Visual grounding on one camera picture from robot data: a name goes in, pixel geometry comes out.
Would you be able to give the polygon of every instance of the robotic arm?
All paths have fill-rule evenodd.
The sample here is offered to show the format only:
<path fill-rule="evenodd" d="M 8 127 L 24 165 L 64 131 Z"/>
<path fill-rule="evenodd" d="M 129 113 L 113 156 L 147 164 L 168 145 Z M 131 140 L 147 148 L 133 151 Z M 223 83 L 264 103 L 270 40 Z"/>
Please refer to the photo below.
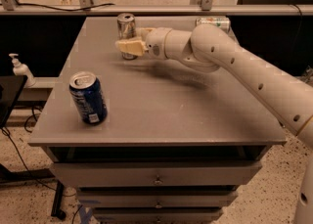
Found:
<path fill-rule="evenodd" d="M 150 28 L 145 42 L 133 38 L 118 41 L 116 46 L 137 56 L 148 52 L 157 59 L 173 59 L 198 71 L 224 67 L 294 136 L 313 149 L 313 87 L 253 55 L 217 26 L 200 24 L 192 32 Z M 294 223 L 313 223 L 313 158 L 304 176 Z"/>

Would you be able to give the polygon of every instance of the gray tabletop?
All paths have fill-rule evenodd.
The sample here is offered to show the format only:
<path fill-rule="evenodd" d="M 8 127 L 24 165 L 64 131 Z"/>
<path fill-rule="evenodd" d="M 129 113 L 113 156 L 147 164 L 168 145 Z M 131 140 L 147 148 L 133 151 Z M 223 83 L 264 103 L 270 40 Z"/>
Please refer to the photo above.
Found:
<path fill-rule="evenodd" d="M 136 18 L 137 26 L 192 30 L 196 17 Z M 285 140 L 277 119 L 223 68 L 201 73 L 147 57 L 124 61 L 116 18 L 88 18 L 31 135 L 31 146 L 259 145 Z M 68 92 L 78 71 L 94 72 L 108 117 L 80 119 Z"/>

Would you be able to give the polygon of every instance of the table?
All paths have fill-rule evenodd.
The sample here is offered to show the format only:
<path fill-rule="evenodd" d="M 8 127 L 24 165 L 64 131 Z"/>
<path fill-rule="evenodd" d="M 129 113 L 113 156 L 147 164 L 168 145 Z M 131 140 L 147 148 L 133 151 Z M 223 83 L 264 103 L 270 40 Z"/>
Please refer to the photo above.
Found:
<path fill-rule="evenodd" d="M 137 26 L 192 30 L 197 17 L 138 17 Z M 104 222 L 211 221 L 285 135 L 226 70 L 125 61 L 116 17 L 87 18 L 31 135 L 51 171 Z M 68 92 L 78 71 L 101 81 L 108 117 L 82 122 Z"/>

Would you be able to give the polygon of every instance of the spray bottle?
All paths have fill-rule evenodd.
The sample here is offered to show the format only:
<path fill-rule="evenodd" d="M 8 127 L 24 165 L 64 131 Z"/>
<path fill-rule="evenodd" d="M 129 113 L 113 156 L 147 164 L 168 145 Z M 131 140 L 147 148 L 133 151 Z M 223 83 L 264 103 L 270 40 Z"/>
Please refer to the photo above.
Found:
<path fill-rule="evenodd" d="M 22 64 L 19 59 L 16 58 L 18 54 L 9 54 L 9 56 L 12 58 L 13 63 L 13 73 L 15 75 L 26 75 L 27 76 L 27 82 L 24 87 L 31 87 L 33 84 L 35 84 L 36 79 L 33 77 L 31 71 L 29 70 L 28 66 L 25 64 Z"/>

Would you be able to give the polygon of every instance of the drawer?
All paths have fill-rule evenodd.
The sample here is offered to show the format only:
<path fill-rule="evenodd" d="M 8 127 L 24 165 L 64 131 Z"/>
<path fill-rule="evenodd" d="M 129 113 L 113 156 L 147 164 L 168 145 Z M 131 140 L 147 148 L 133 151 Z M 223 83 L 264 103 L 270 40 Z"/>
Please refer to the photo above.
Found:
<path fill-rule="evenodd" d="M 77 192 L 79 201 L 87 207 L 222 207 L 236 197 L 235 191 L 206 191 L 182 189 L 123 189 L 104 192 Z"/>
<path fill-rule="evenodd" d="M 166 222 L 204 222 L 210 223 L 223 214 L 219 208 L 175 208 L 175 209 L 93 209 L 93 216 L 104 223 L 143 222 L 162 224 Z"/>
<path fill-rule="evenodd" d="M 52 173 L 66 186 L 150 187 L 246 184 L 259 161 L 54 163 Z"/>

